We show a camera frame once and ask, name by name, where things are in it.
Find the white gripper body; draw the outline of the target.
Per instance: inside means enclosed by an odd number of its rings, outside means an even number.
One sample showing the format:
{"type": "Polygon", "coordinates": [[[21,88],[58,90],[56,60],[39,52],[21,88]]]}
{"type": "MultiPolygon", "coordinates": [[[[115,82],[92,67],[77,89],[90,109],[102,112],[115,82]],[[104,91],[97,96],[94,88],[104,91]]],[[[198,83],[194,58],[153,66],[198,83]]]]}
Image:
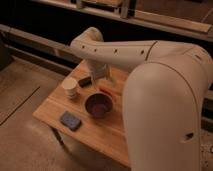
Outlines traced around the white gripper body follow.
{"type": "Polygon", "coordinates": [[[107,64],[97,61],[88,61],[87,65],[90,75],[94,80],[105,78],[109,75],[109,67],[107,64]]]}

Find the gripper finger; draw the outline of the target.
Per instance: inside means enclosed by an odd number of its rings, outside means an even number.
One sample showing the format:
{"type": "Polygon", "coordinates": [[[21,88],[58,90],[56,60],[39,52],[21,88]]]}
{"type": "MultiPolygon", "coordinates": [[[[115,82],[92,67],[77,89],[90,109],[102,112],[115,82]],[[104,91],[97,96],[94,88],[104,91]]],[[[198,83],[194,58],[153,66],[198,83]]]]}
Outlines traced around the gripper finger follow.
{"type": "Polygon", "coordinates": [[[93,86],[94,86],[94,88],[96,89],[96,90],[99,90],[99,85],[98,85],[98,80],[96,80],[96,79],[92,79],[92,82],[93,82],[93,86]]]}
{"type": "Polygon", "coordinates": [[[106,76],[106,80],[108,85],[113,86],[114,85],[114,79],[111,75],[106,76]]]}

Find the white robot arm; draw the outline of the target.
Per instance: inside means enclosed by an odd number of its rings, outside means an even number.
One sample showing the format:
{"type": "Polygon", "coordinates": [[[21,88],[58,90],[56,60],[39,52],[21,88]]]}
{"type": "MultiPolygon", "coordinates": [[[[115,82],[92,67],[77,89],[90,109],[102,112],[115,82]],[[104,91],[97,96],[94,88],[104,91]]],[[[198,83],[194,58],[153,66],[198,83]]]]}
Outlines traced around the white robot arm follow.
{"type": "Polygon", "coordinates": [[[109,64],[129,72],[122,114],[132,171],[201,171],[201,111],[213,83],[202,47],[161,40],[105,42],[90,27],[71,51],[97,74],[109,64]]]}

